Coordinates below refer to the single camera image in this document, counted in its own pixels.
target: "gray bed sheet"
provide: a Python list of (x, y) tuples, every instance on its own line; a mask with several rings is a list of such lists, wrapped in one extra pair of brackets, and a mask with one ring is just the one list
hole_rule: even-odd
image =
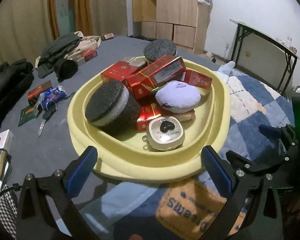
[[(126, 56), (142, 56), (143, 49), (147, 44), (148, 41), (122, 36), (103, 41), (97, 50), (98, 56), (81, 65), (78, 72), (68, 80), (58, 83), (54, 73), (44, 79), (39, 79), (37, 72), (34, 71), (35, 78), (30, 90), (51, 80), (53, 87), (60, 84), (64, 87), (67, 95), (70, 95), (72, 92), (76, 92), (92, 77), (121, 58)], [(183, 50), (178, 50), (178, 55), (211, 70), (218, 70), (219, 68), (219, 65), (210, 60)], [(16, 103), (1, 126), (1, 131), (10, 129), (14, 134), (9, 152), (11, 155), (12, 171), (8, 179), (8, 186), (11, 186), (13, 183), (21, 185), (28, 173), (33, 173), (36, 177), (50, 176), (56, 169), (65, 169), (72, 160), (78, 158), (70, 139), (66, 119), (70, 99), (58, 104), (57, 112), (45, 124), (41, 136), (38, 137), (42, 114), (37, 119), (33, 119), (18, 127), (20, 111), (28, 105), (26, 95), (27, 93)], [(80, 195), (74, 198), (73, 202), (80, 209), (94, 199), (101, 197), (118, 183), (120, 181), (92, 173)], [(48, 198), (48, 203), (55, 219), (59, 218), (60, 215), (53, 201)]]

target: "round sponge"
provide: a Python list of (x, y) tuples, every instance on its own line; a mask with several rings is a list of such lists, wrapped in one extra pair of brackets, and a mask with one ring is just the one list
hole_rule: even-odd
[(159, 105), (173, 113), (181, 114), (194, 109), (201, 95), (196, 87), (180, 81), (170, 81), (155, 95)]
[(139, 103), (127, 88), (118, 80), (110, 80), (94, 92), (85, 116), (104, 132), (116, 135), (135, 125), (140, 112)]
[(148, 61), (156, 61), (164, 55), (176, 56), (177, 47), (173, 41), (161, 39), (150, 42), (143, 50)]

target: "power cord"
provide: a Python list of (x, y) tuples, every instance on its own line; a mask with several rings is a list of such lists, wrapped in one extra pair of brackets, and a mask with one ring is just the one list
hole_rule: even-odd
[(22, 186), (20, 186), (18, 183), (14, 183), (12, 184), (12, 187), (9, 187), (3, 191), (0, 192), (0, 197), (3, 195), (3, 194), (6, 194), (7, 192), (11, 191), (11, 190), (14, 190), (14, 191), (20, 191), (22, 189)]

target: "pile of clothes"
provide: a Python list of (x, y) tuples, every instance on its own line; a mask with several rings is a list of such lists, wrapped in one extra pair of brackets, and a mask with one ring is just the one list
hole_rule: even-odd
[(30, 88), (34, 76), (33, 65), (26, 59), (0, 65), (0, 126), (6, 114)]
[(54, 40), (35, 61), (39, 78), (55, 72), (58, 79), (71, 77), (78, 70), (76, 62), (87, 50), (96, 50), (100, 36), (83, 36), (82, 32), (69, 33)]

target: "black heart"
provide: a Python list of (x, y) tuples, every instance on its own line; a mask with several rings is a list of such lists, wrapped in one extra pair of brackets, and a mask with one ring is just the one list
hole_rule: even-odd
[(166, 133), (169, 130), (173, 130), (174, 128), (175, 128), (174, 123), (169, 121), (163, 121), (162, 124), (160, 125), (160, 131), (163, 133)]

